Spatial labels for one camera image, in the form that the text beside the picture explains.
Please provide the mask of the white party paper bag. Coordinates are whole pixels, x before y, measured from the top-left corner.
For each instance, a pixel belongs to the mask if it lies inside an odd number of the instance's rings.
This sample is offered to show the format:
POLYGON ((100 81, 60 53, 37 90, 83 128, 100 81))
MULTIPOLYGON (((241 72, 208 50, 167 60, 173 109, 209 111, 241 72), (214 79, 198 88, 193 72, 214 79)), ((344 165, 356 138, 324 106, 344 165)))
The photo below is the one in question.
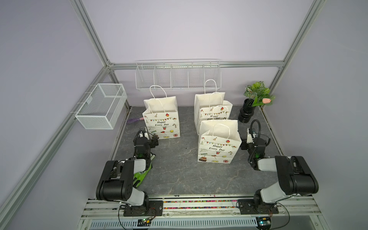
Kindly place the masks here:
POLYGON ((202 121, 198 134, 197 161, 230 164, 241 143, 238 121, 230 119, 202 121))

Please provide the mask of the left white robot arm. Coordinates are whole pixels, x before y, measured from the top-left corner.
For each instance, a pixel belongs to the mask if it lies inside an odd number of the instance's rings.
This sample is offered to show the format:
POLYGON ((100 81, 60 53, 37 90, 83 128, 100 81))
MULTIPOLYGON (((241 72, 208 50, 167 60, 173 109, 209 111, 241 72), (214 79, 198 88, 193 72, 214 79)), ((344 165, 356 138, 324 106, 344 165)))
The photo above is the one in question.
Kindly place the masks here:
POLYGON ((96 189, 96 199, 120 201, 124 217, 157 217, 163 214, 163 202, 151 201, 138 186, 152 168, 151 149, 158 146, 157 135, 139 131, 133 140, 133 157, 107 161, 96 189))

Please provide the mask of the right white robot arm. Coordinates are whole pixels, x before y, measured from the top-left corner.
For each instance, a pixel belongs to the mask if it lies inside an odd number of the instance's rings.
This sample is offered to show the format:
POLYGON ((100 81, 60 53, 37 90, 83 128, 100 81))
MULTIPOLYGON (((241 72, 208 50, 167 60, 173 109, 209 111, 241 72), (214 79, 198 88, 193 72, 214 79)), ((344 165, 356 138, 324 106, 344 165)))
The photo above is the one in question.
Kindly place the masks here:
POLYGON ((265 148, 269 144, 261 138, 242 140, 241 149, 249 153, 248 163, 256 171, 275 172, 278 181, 259 189, 252 199, 239 199, 236 207, 242 215, 278 214, 277 203, 294 196, 316 194, 319 184, 302 156, 275 156, 266 158, 265 148))

